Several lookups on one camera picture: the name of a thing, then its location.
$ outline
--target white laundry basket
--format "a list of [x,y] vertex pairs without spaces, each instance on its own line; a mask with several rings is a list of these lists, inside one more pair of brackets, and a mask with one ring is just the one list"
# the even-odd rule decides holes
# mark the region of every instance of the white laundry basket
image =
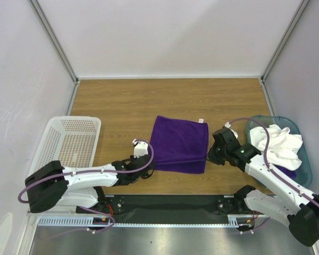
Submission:
[[95,117],[60,116],[49,120],[33,159],[30,173],[53,160],[62,166],[90,167],[93,164],[101,121]]

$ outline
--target reflective gray surface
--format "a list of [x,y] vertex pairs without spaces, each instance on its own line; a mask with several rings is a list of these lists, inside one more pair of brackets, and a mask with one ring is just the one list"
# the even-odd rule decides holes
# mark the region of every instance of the reflective gray surface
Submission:
[[311,248],[298,243],[287,228],[273,220],[253,235],[240,235],[231,228],[116,227],[95,235],[78,231],[45,241],[69,229],[38,227],[30,254],[314,254]]

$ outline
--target white towel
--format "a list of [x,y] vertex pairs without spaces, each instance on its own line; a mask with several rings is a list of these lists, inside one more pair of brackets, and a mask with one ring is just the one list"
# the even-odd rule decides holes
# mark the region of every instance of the white towel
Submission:
[[[270,134],[270,144],[268,146],[267,158],[274,165],[279,165],[288,170],[295,171],[301,165],[297,152],[303,145],[303,139],[300,134],[290,134],[290,129],[279,128],[277,125],[270,125],[267,128]],[[264,151],[267,143],[265,130],[258,126],[250,130],[251,144]]]

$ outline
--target wooden table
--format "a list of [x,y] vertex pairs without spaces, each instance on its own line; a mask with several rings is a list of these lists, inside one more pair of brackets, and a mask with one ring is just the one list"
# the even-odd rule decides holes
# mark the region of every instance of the wooden table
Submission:
[[[135,79],[82,80],[72,115],[94,116],[102,121],[94,166],[133,154],[134,138],[150,140],[157,115],[198,121],[209,134],[237,117],[269,115],[258,79]],[[232,126],[240,142],[246,139],[246,122]],[[213,138],[209,138],[209,147]],[[114,194],[233,194],[244,185],[257,187],[249,175],[230,166],[207,162],[204,174],[155,171],[147,180],[128,186],[104,187]]]

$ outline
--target white back panel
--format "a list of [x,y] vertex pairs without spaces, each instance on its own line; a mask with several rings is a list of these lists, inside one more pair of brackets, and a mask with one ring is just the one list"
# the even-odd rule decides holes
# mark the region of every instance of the white back panel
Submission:
[[300,128],[313,172],[310,188],[319,192],[319,0],[309,4],[267,85],[276,113]]
[[73,83],[26,0],[0,1],[0,220],[12,213],[13,254],[28,206],[17,201],[48,120]]
[[261,75],[300,0],[40,0],[81,78]]

